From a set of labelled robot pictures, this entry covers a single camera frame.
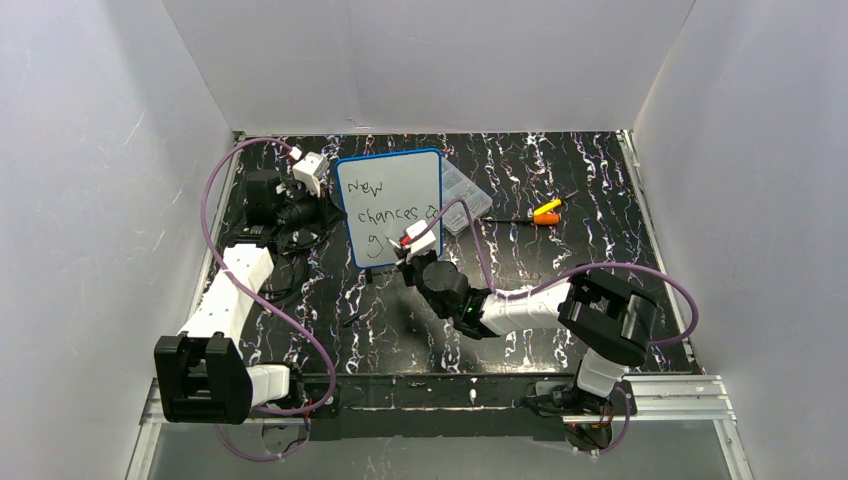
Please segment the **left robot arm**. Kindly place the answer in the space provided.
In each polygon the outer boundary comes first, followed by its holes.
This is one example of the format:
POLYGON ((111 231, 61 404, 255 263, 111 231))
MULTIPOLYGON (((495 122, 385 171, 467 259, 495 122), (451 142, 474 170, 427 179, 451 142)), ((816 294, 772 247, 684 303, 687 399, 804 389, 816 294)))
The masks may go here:
POLYGON ((159 338, 154 361, 165 419, 172 423, 243 423, 262 408, 302 415, 299 373, 285 362, 246 365, 241 334, 276 260, 292 256, 293 233, 329 226, 331 206, 319 175, 295 172, 290 181, 260 170, 246 181, 245 218, 224 238, 224 261, 200 304, 175 335, 159 338))

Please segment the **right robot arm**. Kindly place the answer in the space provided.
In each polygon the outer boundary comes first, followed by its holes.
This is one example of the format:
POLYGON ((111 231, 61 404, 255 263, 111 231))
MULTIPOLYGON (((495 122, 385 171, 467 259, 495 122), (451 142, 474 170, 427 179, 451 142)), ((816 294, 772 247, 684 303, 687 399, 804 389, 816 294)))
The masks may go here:
POLYGON ((587 351, 573 381, 575 397, 608 397, 647 357, 657 302, 641 288, 602 270, 557 280, 537 292, 496 294, 474 288, 468 277, 433 253, 396 262, 437 317, 480 340, 519 330, 564 328, 587 351))

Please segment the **blue framed whiteboard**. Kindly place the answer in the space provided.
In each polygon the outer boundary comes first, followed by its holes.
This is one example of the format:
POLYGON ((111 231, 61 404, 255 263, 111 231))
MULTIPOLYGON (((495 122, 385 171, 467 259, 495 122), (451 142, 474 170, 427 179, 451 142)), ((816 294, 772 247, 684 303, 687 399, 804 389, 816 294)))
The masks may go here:
POLYGON ((347 216, 351 257, 359 269, 393 264, 390 244, 442 208, 443 156, 434 148, 350 157, 334 166, 347 216))

